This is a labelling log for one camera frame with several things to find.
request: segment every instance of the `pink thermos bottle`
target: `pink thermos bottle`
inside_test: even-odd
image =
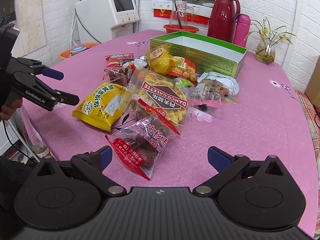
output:
[[[234,22],[237,25],[235,36],[233,38],[233,44],[245,48],[245,46],[247,45],[247,40],[244,40],[244,38],[249,33],[251,19],[248,15],[236,14]]]

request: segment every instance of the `plaid fabric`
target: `plaid fabric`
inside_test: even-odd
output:
[[[320,120],[316,116],[316,111],[313,107],[313,104],[309,101],[308,97],[300,92],[296,91],[298,95],[298,101],[300,102],[304,115],[307,119],[308,126],[310,129],[313,147],[315,149],[315,155],[317,160],[317,167],[318,167],[318,217],[317,217],[317,223],[316,223],[316,231],[315,231],[315,239],[320,239],[320,160],[319,160],[319,153],[320,153],[320,129],[316,125],[318,124],[320,126]]]

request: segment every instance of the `ribbed black surface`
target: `ribbed black surface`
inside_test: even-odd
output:
[[[209,198],[189,188],[135,187],[129,195],[107,201],[86,224],[60,232],[25,228],[15,240],[302,240],[298,228],[282,232],[250,231],[226,219]]]

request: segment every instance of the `table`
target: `table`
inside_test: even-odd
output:
[[[134,53],[138,57],[149,45],[138,47],[130,43],[149,42],[151,37],[161,34],[163,32],[150,30],[105,42],[55,65],[53,68],[65,75],[62,81],[40,78],[54,89],[77,94],[82,102],[102,83],[107,64],[104,56]],[[278,64],[264,65],[252,53],[247,54],[237,80],[239,102],[223,105],[222,117],[213,122],[200,122],[193,116],[185,125],[183,138],[170,141],[166,146],[152,181],[133,173],[116,154],[103,174],[127,190],[131,186],[193,189],[217,173],[207,161],[207,150],[212,145],[231,155],[245,154],[252,160],[264,160],[267,155],[275,154],[305,195],[307,206],[299,226],[313,236],[318,199],[316,160],[308,125],[294,90]],[[291,91],[279,87],[282,83]],[[74,106],[60,105],[49,112],[27,100],[23,102],[24,119],[31,120],[58,160],[69,160],[75,154],[95,151],[108,144],[106,132],[71,116],[74,109]]]

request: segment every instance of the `metal bolt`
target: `metal bolt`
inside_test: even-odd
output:
[[[124,188],[121,186],[111,186],[110,188],[108,188],[108,191],[111,194],[120,194],[124,191]]]
[[[200,194],[208,194],[211,192],[211,188],[208,186],[199,186],[199,187],[196,187],[196,192]]]

